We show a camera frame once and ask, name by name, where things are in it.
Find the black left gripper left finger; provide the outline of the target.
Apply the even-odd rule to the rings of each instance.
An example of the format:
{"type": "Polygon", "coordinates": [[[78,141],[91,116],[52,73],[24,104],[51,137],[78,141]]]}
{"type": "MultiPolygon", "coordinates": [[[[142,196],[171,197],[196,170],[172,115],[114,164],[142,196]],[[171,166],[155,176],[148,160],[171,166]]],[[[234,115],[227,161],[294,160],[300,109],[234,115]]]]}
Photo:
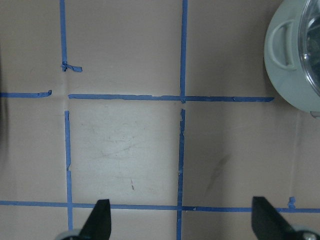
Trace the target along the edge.
{"type": "Polygon", "coordinates": [[[111,236],[111,206],[109,199],[100,199],[83,225],[81,240],[108,240],[111,236]]]}

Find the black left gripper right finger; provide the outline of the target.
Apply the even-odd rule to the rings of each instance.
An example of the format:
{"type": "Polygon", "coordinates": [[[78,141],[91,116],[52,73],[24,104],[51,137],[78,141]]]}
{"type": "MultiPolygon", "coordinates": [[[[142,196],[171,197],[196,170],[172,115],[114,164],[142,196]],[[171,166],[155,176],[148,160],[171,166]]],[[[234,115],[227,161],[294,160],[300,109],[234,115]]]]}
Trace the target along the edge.
{"type": "Polygon", "coordinates": [[[258,240],[295,240],[297,232],[263,196],[254,196],[251,227],[258,240]]]}

